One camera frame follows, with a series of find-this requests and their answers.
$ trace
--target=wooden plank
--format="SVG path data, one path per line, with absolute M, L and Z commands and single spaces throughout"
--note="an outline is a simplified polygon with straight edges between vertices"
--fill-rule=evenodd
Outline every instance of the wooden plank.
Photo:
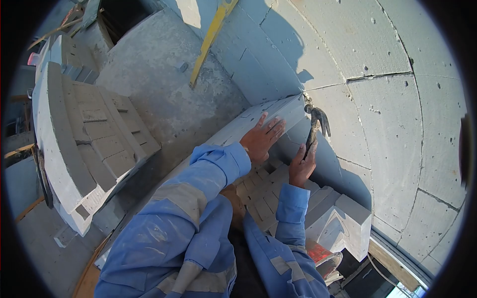
M 15 223 L 16 224 L 19 223 L 21 219 L 28 214 L 28 212 L 30 212 L 36 205 L 41 203 L 43 200 L 45 200 L 45 197 L 41 196 L 40 198 L 38 198 L 38 200 L 36 200 L 30 206 L 28 206 L 28 208 L 26 208 L 22 213 L 20 213 L 20 215 L 17 216 L 17 218 L 15 219 Z
M 15 154 L 20 153 L 20 152 L 25 151 L 25 150 L 30 150 L 30 149 L 33 148 L 33 146 L 35 146 L 35 144 L 30 144 L 30 145 L 20 147 L 17 150 L 14 150 L 14 151 L 11 151 L 11 152 L 8 152 L 7 154 L 5 154 L 4 158 L 8 158 L 12 155 L 15 155 Z
M 391 272 L 391 274 L 394 275 L 408 290 L 414 291 L 419 286 L 419 282 L 409 274 L 409 272 L 402 268 L 390 255 L 373 241 L 369 242 L 368 252 L 386 269 L 388 269 L 389 272 Z
M 98 254 L 100 251 L 103 249 L 103 247 L 106 245 L 108 242 L 109 237 L 111 237 L 111 234 L 114 232 L 111 231 L 109 235 L 101 242 L 101 244 L 94 250 L 93 256 L 90 258 L 88 264 L 86 265 L 86 268 L 84 269 L 83 273 L 81 274 L 81 277 L 76 284 L 76 288 L 74 289 L 73 292 L 73 298 L 76 297 L 93 297 L 94 295 L 94 288 L 96 287 L 96 284 L 98 283 L 99 279 L 99 273 L 100 270 L 96 268 L 94 265 L 94 261 L 98 257 Z

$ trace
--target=wooden board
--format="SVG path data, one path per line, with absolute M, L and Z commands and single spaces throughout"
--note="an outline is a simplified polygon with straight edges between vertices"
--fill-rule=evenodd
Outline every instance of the wooden board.
M 379 263 L 381 263 L 386 269 L 394 275 L 397 280 L 402 282 L 402 284 L 410 291 L 414 291 L 418 286 L 419 282 L 402 268 L 394 259 L 383 251 L 376 243 L 373 241 L 369 242 L 368 252 L 376 258 Z

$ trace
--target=stack of concrete blocks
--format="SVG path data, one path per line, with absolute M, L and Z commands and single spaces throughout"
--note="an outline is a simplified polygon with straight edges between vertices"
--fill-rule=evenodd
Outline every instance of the stack of concrete blocks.
M 54 206 L 84 236 L 93 214 L 160 146 L 129 98 L 72 81 L 53 62 L 33 90 L 33 111 Z
M 99 76 L 89 49 L 62 32 L 57 32 L 47 39 L 40 56 L 35 81 L 38 81 L 50 61 L 60 64 L 61 72 L 74 81 L 93 84 Z
M 234 182 L 237 194 L 259 228 L 272 236 L 278 225 L 275 213 L 280 190 L 283 183 L 288 183 L 288 178 L 288 167 L 271 159 Z M 368 252 L 371 212 L 329 186 L 320 188 L 308 180 L 305 188 L 310 190 L 305 216 L 306 238 L 331 252 L 346 248 L 361 262 Z

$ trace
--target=right hand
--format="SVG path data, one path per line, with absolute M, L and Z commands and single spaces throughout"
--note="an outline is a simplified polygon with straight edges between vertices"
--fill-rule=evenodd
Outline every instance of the right hand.
M 306 153 L 306 146 L 305 144 L 300 144 L 300 148 L 298 149 L 297 155 L 295 156 L 295 158 L 293 158 L 290 163 L 290 166 L 288 167 L 290 185 L 305 188 L 306 180 L 308 180 L 308 178 L 313 173 L 313 170 L 316 167 L 315 154 L 317 146 L 318 140 L 315 140 L 311 144 L 306 158 L 303 159 Z

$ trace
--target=left hand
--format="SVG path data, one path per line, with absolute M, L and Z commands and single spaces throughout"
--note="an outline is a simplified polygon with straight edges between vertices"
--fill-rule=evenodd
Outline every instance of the left hand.
M 269 157 L 268 150 L 285 132 L 285 120 L 275 118 L 262 127 L 268 113 L 264 112 L 254 128 L 240 140 L 240 144 L 249 154 L 250 161 L 261 164 Z

